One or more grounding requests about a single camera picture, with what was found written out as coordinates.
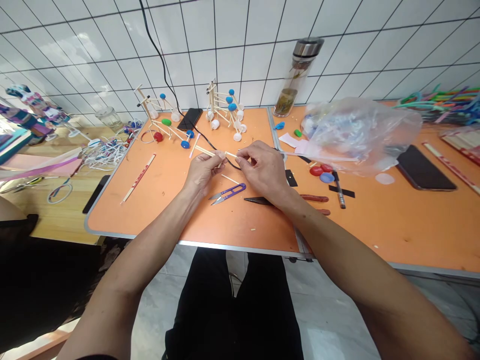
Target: hand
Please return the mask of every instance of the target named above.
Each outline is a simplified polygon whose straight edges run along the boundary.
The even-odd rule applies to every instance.
[[[225,169],[225,163],[227,162],[223,152],[213,150],[212,153],[216,155],[210,157],[205,153],[201,153],[191,160],[188,175],[183,185],[184,189],[194,190],[196,193],[201,194],[202,197],[209,193],[210,180]]]
[[[284,161],[277,150],[257,140],[236,155],[235,161],[250,185],[271,203],[290,191]]]

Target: tile floor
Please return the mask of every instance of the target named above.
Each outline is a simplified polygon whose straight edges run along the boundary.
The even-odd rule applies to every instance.
[[[164,353],[165,332],[174,323],[177,303],[196,249],[177,245],[168,262],[143,293],[133,327],[132,360],[160,359]],[[305,359],[379,359],[378,351],[355,304],[332,283],[318,262],[291,263],[288,259],[283,262]],[[247,254],[228,251],[227,263],[230,272],[243,279],[248,266]],[[439,307],[462,335],[475,337],[475,317],[459,294],[477,314],[480,313],[478,282],[471,286],[450,285],[436,275],[408,271],[404,273]],[[239,282],[235,279],[233,282],[235,291],[238,291]]]

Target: blue ball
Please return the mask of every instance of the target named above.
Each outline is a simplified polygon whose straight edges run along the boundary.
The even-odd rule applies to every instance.
[[[335,178],[331,173],[324,172],[322,175],[320,175],[320,180],[325,184],[330,184],[335,180]]]

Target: smartphone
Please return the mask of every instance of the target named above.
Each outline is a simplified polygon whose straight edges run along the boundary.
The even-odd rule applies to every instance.
[[[104,188],[105,184],[109,180],[110,175],[105,175],[104,177],[101,178],[100,182],[96,186],[95,191],[93,194],[90,196],[90,199],[88,199],[88,202],[86,203],[85,207],[83,208],[82,214],[88,214],[90,211],[90,208],[94,204],[95,200],[97,200],[97,197],[99,196],[100,192]]]
[[[193,130],[203,112],[202,109],[196,109],[193,107],[189,108],[183,117],[183,120],[176,128],[183,131]]]
[[[398,157],[396,167],[417,190],[453,191],[457,189],[457,186],[414,145],[410,145]]]

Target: white tile wall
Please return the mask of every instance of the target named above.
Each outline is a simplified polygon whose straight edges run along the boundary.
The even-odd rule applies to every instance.
[[[206,107],[206,85],[234,89],[246,106],[273,105],[295,40],[325,43],[298,104],[346,96],[398,99],[480,81],[478,0],[143,0],[180,107]],[[137,0],[0,3],[0,86],[21,82],[83,126],[113,106],[141,118],[139,84],[158,97],[162,62]]]

